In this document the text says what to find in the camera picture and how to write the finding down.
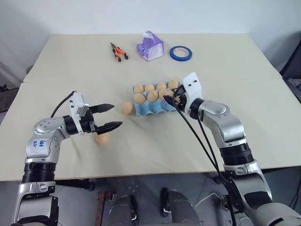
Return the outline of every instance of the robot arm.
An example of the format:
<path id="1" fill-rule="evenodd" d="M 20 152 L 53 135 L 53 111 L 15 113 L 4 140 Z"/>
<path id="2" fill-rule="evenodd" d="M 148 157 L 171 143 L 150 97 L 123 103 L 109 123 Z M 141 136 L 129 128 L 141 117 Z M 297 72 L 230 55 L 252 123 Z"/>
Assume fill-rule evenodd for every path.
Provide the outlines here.
<path id="1" fill-rule="evenodd" d="M 186 76 L 174 97 L 164 96 L 166 101 L 193 119 L 208 127 L 224 160 L 224 169 L 229 178 L 226 189 L 231 203 L 245 212 L 255 226 L 299 226 L 301 216 L 281 203 L 272 201 L 271 191 L 252 156 L 244 127 L 230 113 L 229 107 L 210 100 L 203 100 L 201 85 L 195 73 Z"/>
<path id="2" fill-rule="evenodd" d="M 24 175 L 18 187 L 12 224 L 57 225 L 58 200 L 50 194 L 55 191 L 54 172 L 61 142 L 76 133 L 102 134 L 119 127 L 120 121 L 100 127 L 94 122 L 94 113 L 113 107 L 109 104 L 89 107 L 84 96 L 74 92 L 70 99 L 71 116 L 46 118 L 34 125 L 34 134 L 26 146 Z"/>

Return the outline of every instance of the pliers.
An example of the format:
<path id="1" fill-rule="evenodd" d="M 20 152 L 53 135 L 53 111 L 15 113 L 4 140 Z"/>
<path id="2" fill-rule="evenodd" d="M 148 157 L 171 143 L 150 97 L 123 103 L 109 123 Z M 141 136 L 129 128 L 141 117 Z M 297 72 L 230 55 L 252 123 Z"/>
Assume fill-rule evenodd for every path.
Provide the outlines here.
<path id="1" fill-rule="evenodd" d="M 119 47 L 116 47 L 113 43 L 111 43 L 111 46 L 112 46 L 112 48 L 113 48 L 113 53 L 114 53 L 114 55 L 115 55 L 115 59 L 116 59 L 118 62 L 121 61 L 121 58 L 120 58 L 119 56 L 116 55 L 117 53 L 120 53 L 120 54 L 124 55 L 124 58 L 125 58 L 126 60 L 128 59 L 127 54 L 126 54 L 123 50 L 121 50 Z"/>

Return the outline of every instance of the white wall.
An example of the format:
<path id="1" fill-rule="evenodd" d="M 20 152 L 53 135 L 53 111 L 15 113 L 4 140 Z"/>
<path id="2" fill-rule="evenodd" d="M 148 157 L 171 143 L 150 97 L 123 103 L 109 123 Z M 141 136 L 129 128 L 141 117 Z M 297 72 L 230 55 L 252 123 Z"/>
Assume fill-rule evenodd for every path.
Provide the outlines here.
<path id="1" fill-rule="evenodd" d="M 0 0 L 0 74 L 20 84 L 51 33 L 146 30 L 249 32 L 277 68 L 300 39 L 301 0 Z"/>

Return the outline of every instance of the floor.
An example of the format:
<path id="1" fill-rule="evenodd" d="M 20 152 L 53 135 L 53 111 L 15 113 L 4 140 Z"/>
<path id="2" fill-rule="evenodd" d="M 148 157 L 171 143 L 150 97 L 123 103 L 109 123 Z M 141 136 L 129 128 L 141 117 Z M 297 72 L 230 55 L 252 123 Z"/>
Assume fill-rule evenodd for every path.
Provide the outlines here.
<path id="1" fill-rule="evenodd" d="M 111 190 L 117 196 L 133 194 L 139 205 L 140 223 L 170 222 L 170 218 L 162 218 L 159 214 L 159 192 L 162 187 L 176 189 L 186 195 L 192 206 L 216 193 L 219 197 L 226 194 L 222 185 L 216 184 L 212 178 L 215 173 L 193 174 L 165 174 L 147 175 L 120 178 L 93 179 L 95 189 L 91 192 L 86 190 L 56 186 L 55 195 L 59 200 L 59 226 L 82 226 L 94 225 L 97 207 L 98 191 Z M 296 191 L 301 178 L 301 167 L 277 169 L 265 173 L 265 177 L 272 190 L 273 200 L 289 204 Z M 17 182 L 0 182 L 0 226 L 10 225 L 11 213 L 15 204 Z M 301 213 L 301 194 L 296 210 Z M 196 208 L 199 219 L 203 225 L 231 226 L 228 211 L 218 207 L 219 199 L 213 195 L 201 202 Z M 107 202 L 104 210 L 103 225 L 108 220 L 111 202 Z M 251 226 L 249 219 L 241 215 L 243 226 Z"/>

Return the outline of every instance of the white table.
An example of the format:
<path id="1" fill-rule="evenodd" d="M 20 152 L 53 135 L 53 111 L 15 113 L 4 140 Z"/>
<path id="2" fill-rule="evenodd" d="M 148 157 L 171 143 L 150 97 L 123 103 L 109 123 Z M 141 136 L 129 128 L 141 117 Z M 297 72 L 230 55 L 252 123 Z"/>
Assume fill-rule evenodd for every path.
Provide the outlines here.
<path id="1" fill-rule="evenodd" d="M 193 58 L 176 62 L 165 54 L 146 62 L 127 44 L 134 45 L 136 40 L 132 39 L 137 35 L 52 36 L 0 125 L 4 159 L 0 180 L 20 180 L 33 125 L 49 117 L 72 90 L 86 95 L 91 105 L 116 106 L 94 115 L 98 126 L 109 121 L 123 124 L 110 133 L 111 142 L 107 146 L 98 145 L 92 134 L 74 135 L 63 141 L 55 171 L 57 179 L 213 171 L 177 112 L 141 117 L 126 116 L 120 110 L 125 101 L 132 100 L 131 87 L 136 83 L 179 79 L 192 71 L 202 83 L 205 99 L 226 103 L 240 118 L 253 155 L 262 168 L 301 165 L 301 106 L 247 35 L 159 36 L 171 46 L 189 46 Z M 116 62 L 110 47 L 100 45 L 110 40 L 130 55 L 128 61 Z M 56 116 L 67 114 L 70 113 L 65 104 Z M 190 122 L 199 131 L 197 122 Z M 214 144 L 209 130 L 206 131 Z M 219 150 L 216 145 L 213 148 L 222 168 Z"/>

